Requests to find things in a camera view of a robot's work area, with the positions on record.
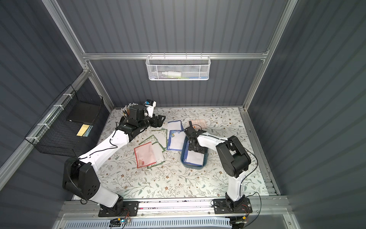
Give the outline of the blue floral paper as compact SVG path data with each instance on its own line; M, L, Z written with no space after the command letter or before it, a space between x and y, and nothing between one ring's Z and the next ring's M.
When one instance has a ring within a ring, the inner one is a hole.
M170 130L167 149L172 151L181 151L185 141L183 130Z
M186 141L183 163L190 166L201 167L204 164L204 159L204 154L189 150L189 142Z

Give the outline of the blue bordered stationery paper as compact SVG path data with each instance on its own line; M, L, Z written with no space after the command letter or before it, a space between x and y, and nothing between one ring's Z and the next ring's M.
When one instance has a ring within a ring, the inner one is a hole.
M178 130L178 131L183 131L183 125L182 125L182 121L181 120L177 120L177 121L170 121L167 124L167 131L168 133L170 133L170 131L172 130Z

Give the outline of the green floral stationery paper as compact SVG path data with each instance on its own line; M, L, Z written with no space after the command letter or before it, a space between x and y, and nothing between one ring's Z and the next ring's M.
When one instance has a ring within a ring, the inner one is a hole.
M156 137L159 144L163 147L164 150L167 148L167 130L152 130L152 134Z

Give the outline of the teal plastic storage box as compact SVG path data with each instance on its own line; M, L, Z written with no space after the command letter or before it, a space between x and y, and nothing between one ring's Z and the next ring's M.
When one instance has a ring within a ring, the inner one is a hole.
M195 151L190 151L189 146L189 140L186 137L181 152L181 163L186 168L202 169L207 164L208 148L204 148L203 153L198 153Z

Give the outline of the red bordered stationery paper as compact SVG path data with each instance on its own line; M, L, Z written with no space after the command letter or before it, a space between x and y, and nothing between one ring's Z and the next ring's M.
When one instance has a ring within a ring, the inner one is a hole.
M156 164L156 157L151 142L136 147L134 154L138 169Z

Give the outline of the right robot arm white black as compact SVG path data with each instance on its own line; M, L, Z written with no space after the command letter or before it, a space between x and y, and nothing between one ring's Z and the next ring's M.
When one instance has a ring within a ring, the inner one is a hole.
M243 181L249 176L251 157L236 136L218 137L204 130L196 130L192 122L184 129L188 140L188 152L206 155L208 149L218 153L221 165L229 176L226 192L226 204L236 208L242 205L245 195L242 193Z

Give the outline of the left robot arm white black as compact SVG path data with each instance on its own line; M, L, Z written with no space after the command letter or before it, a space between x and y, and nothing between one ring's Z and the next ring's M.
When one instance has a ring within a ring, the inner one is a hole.
M97 172L120 148L147 128L162 127L165 116L154 114L155 107L155 101L146 100L144 105L125 108L118 126L104 141L79 157L68 158L64 164L63 189L85 201L113 208L121 197L100 183Z

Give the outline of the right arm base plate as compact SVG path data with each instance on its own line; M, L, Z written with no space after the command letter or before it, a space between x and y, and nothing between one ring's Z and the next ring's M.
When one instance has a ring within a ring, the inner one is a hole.
M215 214L242 214L249 215L253 212L248 198L241 201L231 201L229 198L216 198L211 201Z

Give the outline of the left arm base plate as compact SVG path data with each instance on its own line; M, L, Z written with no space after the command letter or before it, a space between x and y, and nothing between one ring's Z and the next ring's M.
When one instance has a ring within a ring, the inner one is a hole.
M106 207L104 205L100 205L100 210L98 213L98 217L106 218L106 217L126 217L127 215L130 217L137 216L137 212L139 210L139 201L118 201L114 207Z

